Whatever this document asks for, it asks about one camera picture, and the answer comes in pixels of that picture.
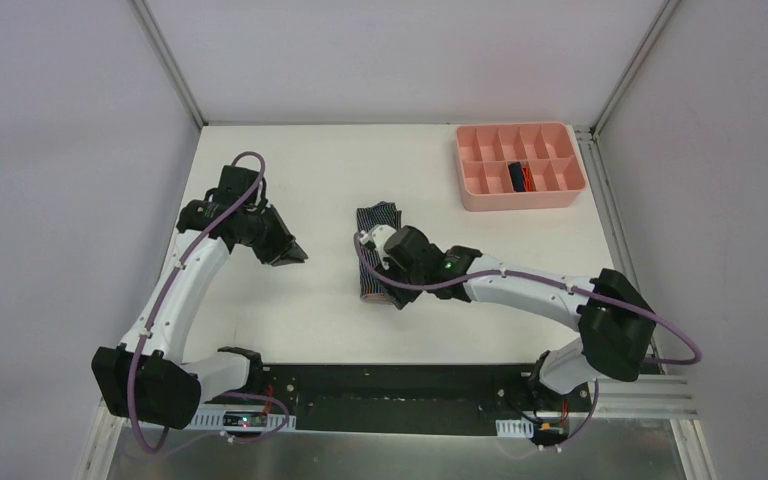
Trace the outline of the navy orange underwear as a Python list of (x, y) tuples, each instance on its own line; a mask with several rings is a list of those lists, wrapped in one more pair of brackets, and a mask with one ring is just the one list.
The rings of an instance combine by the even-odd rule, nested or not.
[(526, 163), (510, 162), (507, 164), (512, 190), (526, 193), (533, 190), (530, 170)]

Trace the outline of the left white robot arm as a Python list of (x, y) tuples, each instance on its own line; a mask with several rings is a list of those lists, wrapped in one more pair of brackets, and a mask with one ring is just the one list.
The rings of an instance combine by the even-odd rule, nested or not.
[(115, 347), (101, 347), (91, 368), (111, 414), (181, 430), (203, 403), (229, 392), (253, 404), (266, 387), (259, 353), (223, 347), (195, 362), (183, 359), (198, 309), (237, 246), (273, 267), (308, 256), (265, 198), (264, 178), (223, 167), (219, 184), (186, 204), (176, 224), (172, 259), (149, 303)]

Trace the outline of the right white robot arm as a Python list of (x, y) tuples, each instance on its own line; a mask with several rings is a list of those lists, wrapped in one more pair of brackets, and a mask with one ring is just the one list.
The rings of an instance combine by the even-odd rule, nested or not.
[(358, 244), (376, 253), (370, 272), (399, 309), (428, 292), (440, 300), (510, 307), (576, 333), (532, 367), (527, 393), (540, 409), (555, 408), (597, 378), (634, 382), (641, 374), (655, 323), (639, 292), (615, 270), (595, 278), (560, 275), (509, 265), (469, 247), (442, 251), (412, 226), (379, 225), (360, 234)]

